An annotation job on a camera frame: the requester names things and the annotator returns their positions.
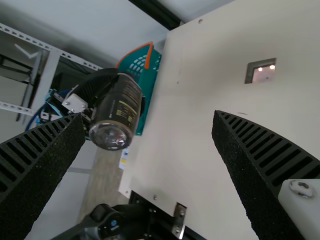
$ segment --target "screw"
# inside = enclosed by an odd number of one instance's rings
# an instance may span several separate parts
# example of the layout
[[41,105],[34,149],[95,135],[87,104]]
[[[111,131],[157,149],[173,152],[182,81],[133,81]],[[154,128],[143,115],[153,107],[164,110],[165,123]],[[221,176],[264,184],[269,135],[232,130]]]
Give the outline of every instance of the screw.
[[302,180],[292,180],[289,183],[290,189],[297,195],[310,199],[314,196],[314,191],[308,183]]

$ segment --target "square hole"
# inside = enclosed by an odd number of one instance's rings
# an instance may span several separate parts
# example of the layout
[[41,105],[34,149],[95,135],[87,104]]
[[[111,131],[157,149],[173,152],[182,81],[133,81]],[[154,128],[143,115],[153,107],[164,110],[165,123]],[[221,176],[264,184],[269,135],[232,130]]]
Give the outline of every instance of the square hole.
[[274,79],[276,58],[250,62],[246,69],[245,84],[270,82]]

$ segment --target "teal basket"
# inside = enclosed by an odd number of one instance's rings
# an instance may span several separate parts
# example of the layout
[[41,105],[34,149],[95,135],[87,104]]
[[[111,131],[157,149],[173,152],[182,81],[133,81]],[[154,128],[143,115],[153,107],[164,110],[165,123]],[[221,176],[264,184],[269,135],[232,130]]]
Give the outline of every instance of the teal basket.
[[154,49],[153,42],[148,42],[127,53],[116,65],[119,71],[129,72],[134,76],[144,97],[143,114],[139,118],[136,136],[141,136],[144,130],[160,60],[161,54]]

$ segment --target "black can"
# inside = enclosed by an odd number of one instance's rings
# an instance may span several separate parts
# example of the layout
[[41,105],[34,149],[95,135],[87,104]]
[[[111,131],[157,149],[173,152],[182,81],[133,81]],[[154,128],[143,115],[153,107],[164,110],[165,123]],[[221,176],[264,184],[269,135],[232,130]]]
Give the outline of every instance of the black can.
[[116,151],[128,147],[136,132],[142,91],[133,77],[119,72],[96,107],[89,137],[98,147]]

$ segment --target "can lid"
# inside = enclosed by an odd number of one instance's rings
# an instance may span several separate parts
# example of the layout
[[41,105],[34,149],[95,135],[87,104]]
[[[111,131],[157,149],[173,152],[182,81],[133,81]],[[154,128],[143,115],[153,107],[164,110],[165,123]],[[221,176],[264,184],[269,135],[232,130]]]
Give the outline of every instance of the can lid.
[[89,136],[98,147],[111,151],[125,149],[132,141],[130,132],[114,122],[97,122],[91,127]]

